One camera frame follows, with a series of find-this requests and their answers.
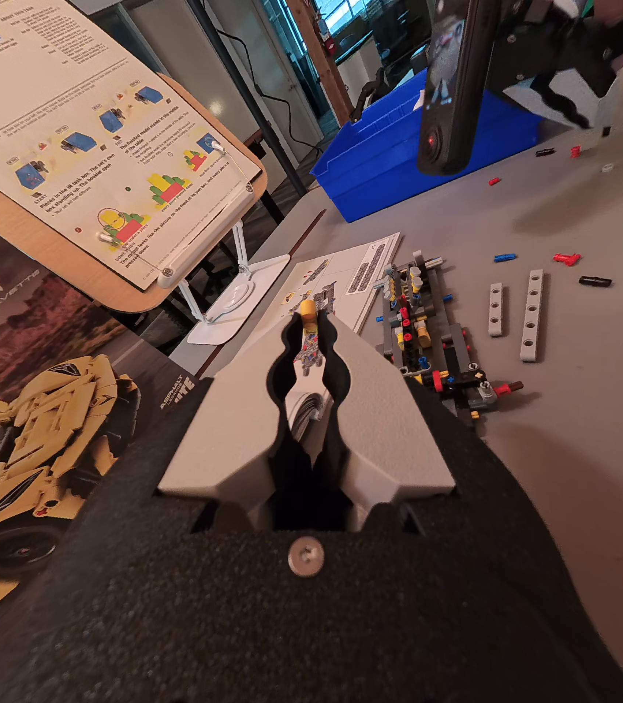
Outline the scattered small lego pins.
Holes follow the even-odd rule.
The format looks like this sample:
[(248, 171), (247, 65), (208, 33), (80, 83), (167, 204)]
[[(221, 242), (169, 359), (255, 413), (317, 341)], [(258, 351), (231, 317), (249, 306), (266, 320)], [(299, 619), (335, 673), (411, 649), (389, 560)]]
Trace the scattered small lego pins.
[[(547, 157), (550, 155), (553, 155), (555, 153), (555, 148), (542, 148), (538, 149), (535, 152), (536, 157)], [(570, 148), (570, 156), (571, 158), (578, 158), (582, 154), (582, 147), (581, 145), (575, 145), (574, 147)], [(493, 257), (493, 262), (494, 263), (503, 263), (506, 261), (512, 261), (515, 260), (517, 257), (516, 253), (505, 253), (505, 254), (496, 254)], [(580, 260), (582, 259), (582, 256), (579, 253), (573, 253), (573, 254), (564, 254), (564, 253), (557, 253), (553, 255), (553, 261), (557, 263), (561, 263), (567, 267), (573, 267), (575, 266)], [(579, 278), (579, 284), (582, 286), (589, 286), (589, 287), (602, 287), (602, 288), (608, 288), (613, 285), (613, 281), (610, 278), (604, 278), (604, 277), (598, 277), (598, 276), (581, 276)]]

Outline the long grey lego beam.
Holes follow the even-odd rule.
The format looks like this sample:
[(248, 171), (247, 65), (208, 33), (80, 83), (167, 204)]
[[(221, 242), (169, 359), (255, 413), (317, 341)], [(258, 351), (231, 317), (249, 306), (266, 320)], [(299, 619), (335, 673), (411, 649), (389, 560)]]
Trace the long grey lego beam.
[(523, 363), (535, 363), (538, 355), (538, 331), (544, 289), (544, 270), (529, 272), (525, 318), (519, 357)]
[(489, 291), (488, 334), (490, 338), (502, 338), (509, 331), (509, 286), (493, 283)]

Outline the grey lego car chassis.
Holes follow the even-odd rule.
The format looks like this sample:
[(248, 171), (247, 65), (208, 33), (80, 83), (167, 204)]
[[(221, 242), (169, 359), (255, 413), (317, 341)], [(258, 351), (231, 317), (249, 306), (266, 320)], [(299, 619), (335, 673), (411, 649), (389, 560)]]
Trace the grey lego car chassis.
[(439, 280), (441, 257), (420, 250), (404, 265), (388, 264), (374, 288), (383, 294), (383, 343), (377, 351), (407, 380), (418, 382), (469, 429), (498, 400), (524, 388), (521, 382), (492, 384), (470, 357), (465, 329), (451, 322)]

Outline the lego set box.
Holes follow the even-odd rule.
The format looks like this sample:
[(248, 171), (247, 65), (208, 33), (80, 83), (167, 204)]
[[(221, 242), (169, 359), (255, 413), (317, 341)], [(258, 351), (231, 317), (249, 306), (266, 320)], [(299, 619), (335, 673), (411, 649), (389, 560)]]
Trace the lego set box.
[(197, 382), (0, 236), (0, 603)]

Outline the black curved clamp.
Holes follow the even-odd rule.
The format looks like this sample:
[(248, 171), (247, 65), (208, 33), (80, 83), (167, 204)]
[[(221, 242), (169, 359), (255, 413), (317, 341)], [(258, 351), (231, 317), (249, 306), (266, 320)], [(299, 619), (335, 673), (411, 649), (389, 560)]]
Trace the black curved clamp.
[(350, 114), (351, 123), (356, 124), (361, 119), (366, 106), (380, 100), (389, 92), (391, 92), (391, 89), (385, 81), (385, 68), (380, 67), (377, 70), (375, 78), (365, 83), (361, 89), (357, 104)]

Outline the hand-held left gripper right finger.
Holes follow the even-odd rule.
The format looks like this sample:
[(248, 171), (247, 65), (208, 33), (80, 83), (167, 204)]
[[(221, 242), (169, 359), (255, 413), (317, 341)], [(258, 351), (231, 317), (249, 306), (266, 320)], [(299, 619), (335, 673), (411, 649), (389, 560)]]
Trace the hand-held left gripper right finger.
[(456, 487), (411, 382), (334, 315), (318, 315), (323, 382), (333, 401), (318, 470), (360, 530), (380, 504), (448, 495)]

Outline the blue plastic bin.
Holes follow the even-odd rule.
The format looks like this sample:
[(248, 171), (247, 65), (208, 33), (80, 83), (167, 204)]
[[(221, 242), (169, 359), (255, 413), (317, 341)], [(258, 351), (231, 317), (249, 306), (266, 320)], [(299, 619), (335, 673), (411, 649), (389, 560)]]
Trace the blue plastic bin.
[(427, 190), (534, 147), (543, 118), (485, 92), (472, 156), (458, 174), (428, 176), (417, 168), (420, 114), (414, 105), (427, 70), (396, 86), (348, 122), (311, 173), (344, 220), (354, 222)]

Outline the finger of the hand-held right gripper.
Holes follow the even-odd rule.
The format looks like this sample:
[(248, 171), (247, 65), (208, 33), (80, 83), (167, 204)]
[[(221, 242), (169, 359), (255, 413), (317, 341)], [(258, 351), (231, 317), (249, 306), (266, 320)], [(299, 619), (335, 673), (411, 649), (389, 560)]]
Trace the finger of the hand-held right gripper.
[(549, 84), (521, 82), (503, 90), (503, 95), (528, 112), (565, 126), (581, 126), (582, 114), (567, 96), (555, 93)]
[(619, 75), (607, 93), (598, 98), (582, 76), (575, 70), (557, 72), (549, 88), (557, 96), (568, 98), (577, 113), (586, 118), (591, 129), (603, 129), (614, 124), (616, 106), (619, 100)]

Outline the black metal post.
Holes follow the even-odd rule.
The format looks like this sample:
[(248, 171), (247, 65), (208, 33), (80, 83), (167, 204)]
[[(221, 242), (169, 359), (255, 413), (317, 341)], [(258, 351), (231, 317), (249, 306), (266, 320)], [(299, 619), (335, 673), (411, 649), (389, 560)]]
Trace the black metal post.
[(256, 99), (254, 98), (253, 93), (250, 91), (248, 85), (246, 84), (243, 75), (238, 70), (234, 59), (228, 52), (224, 42), (219, 36), (217, 28), (209, 18), (204, 5), (201, 1), (187, 1), (187, 4), (189, 5), (199, 25), (201, 26), (201, 29), (205, 33), (206, 37), (214, 48), (214, 51), (216, 52), (223, 66), (228, 72), (231, 80), (235, 84), (241, 98), (246, 103), (246, 106), (250, 110), (255, 122), (261, 129), (264, 140), (272, 149), (273, 154), (281, 164), (281, 167), (284, 169), (290, 184), (292, 185), (299, 197), (305, 196), (307, 194), (307, 189), (299, 178), (296, 168), (292, 165), (292, 162), (288, 158), (288, 155), (285, 152), (285, 149), (283, 148), (280, 140), (278, 139), (276, 132), (269, 124), (265, 114), (261, 110)]

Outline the wooden post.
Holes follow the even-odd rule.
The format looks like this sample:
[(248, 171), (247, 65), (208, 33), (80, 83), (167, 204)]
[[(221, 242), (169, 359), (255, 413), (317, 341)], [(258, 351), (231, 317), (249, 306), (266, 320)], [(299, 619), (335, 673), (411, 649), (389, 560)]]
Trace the wooden post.
[(339, 127), (343, 127), (349, 122), (354, 108), (333, 59), (334, 40), (328, 29), (321, 28), (322, 18), (314, 1), (287, 1), (286, 3), (316, 68), (337, 123)]

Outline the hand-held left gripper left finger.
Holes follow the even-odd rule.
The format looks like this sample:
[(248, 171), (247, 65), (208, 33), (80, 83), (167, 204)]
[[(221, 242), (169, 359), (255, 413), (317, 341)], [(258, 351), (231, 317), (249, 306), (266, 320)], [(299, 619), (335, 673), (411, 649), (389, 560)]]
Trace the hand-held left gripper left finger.
[(286, 397), (297, 381), (297, 316), (287, 316), (219, 371), (160, 479), (166, 496), (232, 503), (245, 513), (297, 491)]

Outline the lego instruction booklet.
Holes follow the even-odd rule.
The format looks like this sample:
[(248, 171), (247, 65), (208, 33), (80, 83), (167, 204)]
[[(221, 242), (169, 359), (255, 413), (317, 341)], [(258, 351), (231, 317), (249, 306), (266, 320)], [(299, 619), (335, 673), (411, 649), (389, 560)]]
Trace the lego instruction booklet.
[[(397, 232), (296, 265), (283, 286), (282, 308), (292, 315), (302, 301), (311, 300), (317, 312), (334, 315), (359, 333), (376, 299), (376, 284), (393, 262), (401, 239)], [(324, 364), (316, 332), (304, 331), (294, 362), (297, 381), (285, 400), (295, 440), (302, 440), (310, 421), (323, 416), (330, 399), (323, 383)]]

